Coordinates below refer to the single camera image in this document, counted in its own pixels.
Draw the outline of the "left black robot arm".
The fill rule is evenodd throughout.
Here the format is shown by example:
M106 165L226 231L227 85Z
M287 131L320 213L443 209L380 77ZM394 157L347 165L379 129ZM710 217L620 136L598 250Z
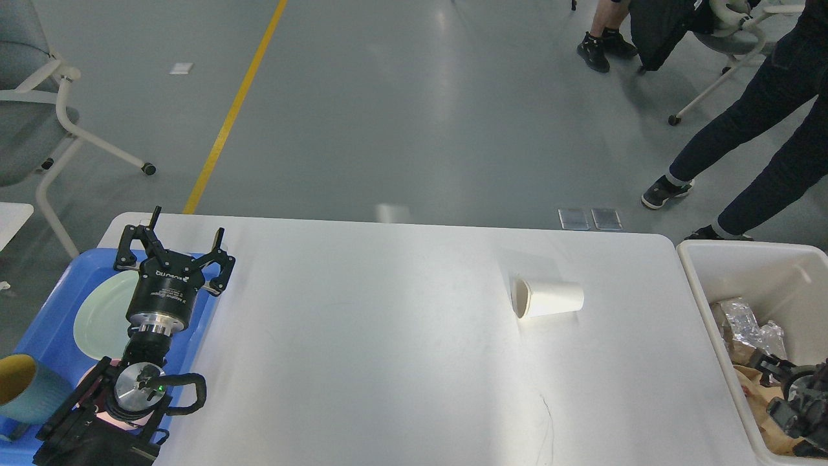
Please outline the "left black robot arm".
M113 268L136 271L126 310L128 343L116 364L103 357L39 429L36 465L151 465L172 416L188 416L207 400L198 373L166 371L173 337L186 331L198 292L219 296L236 260L225 251L224 228L203 256L169 250L157 238L162 209L147 225L126 225Z

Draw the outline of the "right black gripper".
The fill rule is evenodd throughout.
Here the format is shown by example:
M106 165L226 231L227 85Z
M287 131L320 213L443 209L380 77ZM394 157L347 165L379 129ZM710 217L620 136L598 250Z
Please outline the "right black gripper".
M771 400L768 414L786 436L797 439L797 457L825 458L827 454L826 362L796 366L766 352L754 352L750 367L760 372L764 387L785 386L785 400Z

